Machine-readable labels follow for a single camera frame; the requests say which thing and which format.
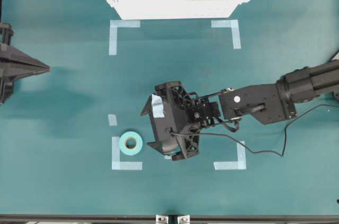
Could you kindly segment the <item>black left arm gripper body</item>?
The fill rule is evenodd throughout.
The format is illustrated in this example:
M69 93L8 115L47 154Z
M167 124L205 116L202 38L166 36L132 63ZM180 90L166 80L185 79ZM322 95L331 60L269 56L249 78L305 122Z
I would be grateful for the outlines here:
M5 57L8 46L11 44L11 38L14 35L13 29L8 23L1 23L1 105L13 94L14 83L7 76L10 60Z

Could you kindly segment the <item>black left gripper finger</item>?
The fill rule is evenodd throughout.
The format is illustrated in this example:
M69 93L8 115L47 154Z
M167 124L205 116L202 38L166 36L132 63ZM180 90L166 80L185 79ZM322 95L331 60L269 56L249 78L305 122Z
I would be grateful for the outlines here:
M48 65L7 44L1 44L1 60L13 64L33 66L50 71L50 67Z
M48 70L40 70L40 71L9 71L9 72L2 72L1 73L1 79L7 80L7 81L17 81L19 79L31 77L31 76L37 76L44 73L49 73L50 69Z

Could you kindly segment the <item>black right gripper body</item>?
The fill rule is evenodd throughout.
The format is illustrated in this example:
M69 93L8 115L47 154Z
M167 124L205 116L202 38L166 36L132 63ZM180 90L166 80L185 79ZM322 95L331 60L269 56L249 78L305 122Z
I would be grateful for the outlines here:
M155 86L149 117L161 154L177 161L199 153L199 133L216 125L220 111L217 102L188 93L180 81L173 81Z

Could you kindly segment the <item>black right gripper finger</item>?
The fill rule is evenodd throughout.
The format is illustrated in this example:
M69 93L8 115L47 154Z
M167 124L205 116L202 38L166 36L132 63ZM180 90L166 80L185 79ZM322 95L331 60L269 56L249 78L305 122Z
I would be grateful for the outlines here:
M162 147L158 142L148 142L147 145L159 153L162 152Z
M149 115L151 110L151 101L152 101L152 95L149 96L144 108L142 109L141 116Z

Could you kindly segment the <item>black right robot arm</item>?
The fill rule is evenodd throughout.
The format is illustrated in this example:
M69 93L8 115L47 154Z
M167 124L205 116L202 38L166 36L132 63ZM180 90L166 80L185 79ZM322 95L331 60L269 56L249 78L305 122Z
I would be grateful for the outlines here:
M250 115L261 124L294 122L295 105L338 92L338 60L287 73L272 84L226 88L213 95L187 92L180 81L155 87L141 115L150 118L154 141L150 148L173 161L199 153L203 129L221 125L230 132L240 128L240 120Z

